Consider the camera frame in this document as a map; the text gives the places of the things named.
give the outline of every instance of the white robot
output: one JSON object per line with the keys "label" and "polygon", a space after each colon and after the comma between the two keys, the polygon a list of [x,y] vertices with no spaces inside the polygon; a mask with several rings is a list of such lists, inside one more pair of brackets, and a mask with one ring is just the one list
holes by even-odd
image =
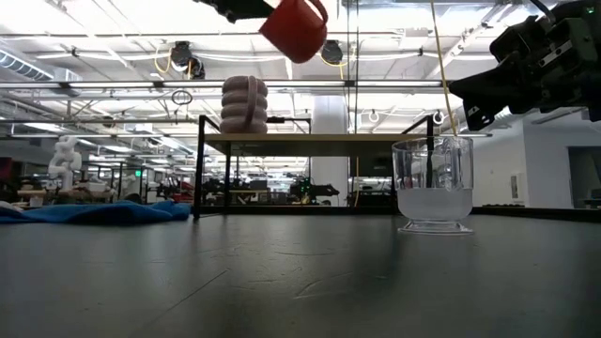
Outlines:
{"label": "white robot", "polygon": [[73,188],[73,170],[82,168],[82,155],[73,149],[79,140],[72,136],[61,136],[54,149],[53,158],[48,165],[50,178],[62,178],[62,191],[70,191]]}

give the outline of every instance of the ceiling duct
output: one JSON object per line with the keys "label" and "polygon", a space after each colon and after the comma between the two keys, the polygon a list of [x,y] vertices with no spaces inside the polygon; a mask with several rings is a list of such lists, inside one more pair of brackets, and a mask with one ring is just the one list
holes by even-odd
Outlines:
{"label": "ceiling duct", "polygon": [[[69,69],[36,65],[35,62],[29,61],[23,53],[8,47],[6,43],[0,43],[0,67],[33,81],[74,82],[83,80],[80,75]],[[81,90],[75,89],[53,89],[53,92],[70,97],[81,94]]]}
{"label": "ceiling duct", "polygon": [[54,79],[51,72],[34,66],[33,63],[26,60],[27,58],[21,53],[10,50],[5,44],[0,45],[0,67],[12,70],[34,81],[51,81]]}

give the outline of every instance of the tabletop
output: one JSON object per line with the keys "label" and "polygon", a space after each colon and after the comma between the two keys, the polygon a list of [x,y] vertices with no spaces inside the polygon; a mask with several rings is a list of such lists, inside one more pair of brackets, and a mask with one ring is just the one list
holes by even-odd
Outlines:
{"label": "tabletop", "polygon": [[470,216],[0,227],[1,337],[599,337],[601,227]]}
{"label": "tabletop", "polygon": [[206,142],[233,156],[391,156],[392,145],[423,134],[207,134]]}

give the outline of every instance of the clear glass vase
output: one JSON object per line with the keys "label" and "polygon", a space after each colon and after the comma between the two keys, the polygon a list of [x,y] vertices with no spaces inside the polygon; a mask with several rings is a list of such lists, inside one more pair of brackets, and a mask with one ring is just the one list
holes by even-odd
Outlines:
{"label": "clear glass vase", "polygon": [[409,218],[402,231],[472,233],[460,223],[472,207],[472,155],[469,138],[435,136],[393,145],[398,208]]}

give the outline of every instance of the blue towel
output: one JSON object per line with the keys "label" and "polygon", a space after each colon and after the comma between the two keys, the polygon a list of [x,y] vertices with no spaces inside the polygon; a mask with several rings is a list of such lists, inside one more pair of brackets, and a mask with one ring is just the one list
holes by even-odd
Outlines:
{"label": "blue towel", "polygon": [[0,207],[0,224],[12,223],[78,223],[78,224],[144,224],[185,221],[191,205],[172,201],[142,206],[131,201],[104,205],[61,205],[41,207],[24,212]]}

